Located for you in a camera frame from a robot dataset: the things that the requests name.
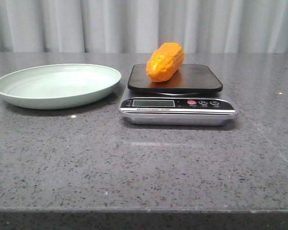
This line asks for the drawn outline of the digital kitchen scale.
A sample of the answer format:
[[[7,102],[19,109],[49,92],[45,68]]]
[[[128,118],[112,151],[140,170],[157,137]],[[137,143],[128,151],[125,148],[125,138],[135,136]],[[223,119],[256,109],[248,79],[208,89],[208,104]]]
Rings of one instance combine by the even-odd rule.
[[[223,84],[205,65],[183,64],[165,82],[153,82],[146,65],[134,65],[119,111],[133,124],[222,126],[238,116]]]

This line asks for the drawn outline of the pale green plate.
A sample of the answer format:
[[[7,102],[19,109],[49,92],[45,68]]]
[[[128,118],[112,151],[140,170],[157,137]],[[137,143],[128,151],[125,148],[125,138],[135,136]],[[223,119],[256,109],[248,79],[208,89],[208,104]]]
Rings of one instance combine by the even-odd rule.
[[[96,102],[111,94],[121,80],[116,69],[94,64],[33,67],[0,78],[0,96],[30,109],[64,109]]]

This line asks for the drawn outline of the white curtain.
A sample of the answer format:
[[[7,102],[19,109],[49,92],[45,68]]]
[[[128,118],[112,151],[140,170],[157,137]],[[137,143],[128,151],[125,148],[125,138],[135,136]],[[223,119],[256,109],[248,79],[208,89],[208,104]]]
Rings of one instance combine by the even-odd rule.
[[[0,51],[288,53],[288,0],[0,0]]]

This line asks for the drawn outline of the orange corn cob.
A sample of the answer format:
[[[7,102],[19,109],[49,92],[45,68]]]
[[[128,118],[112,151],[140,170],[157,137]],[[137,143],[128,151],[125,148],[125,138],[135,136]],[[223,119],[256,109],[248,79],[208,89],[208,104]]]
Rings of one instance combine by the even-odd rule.
[[[171,79],[184,60],[182,46],[175,42],[162,44],[146,64],[146,73],[153,82],[164,82]]]

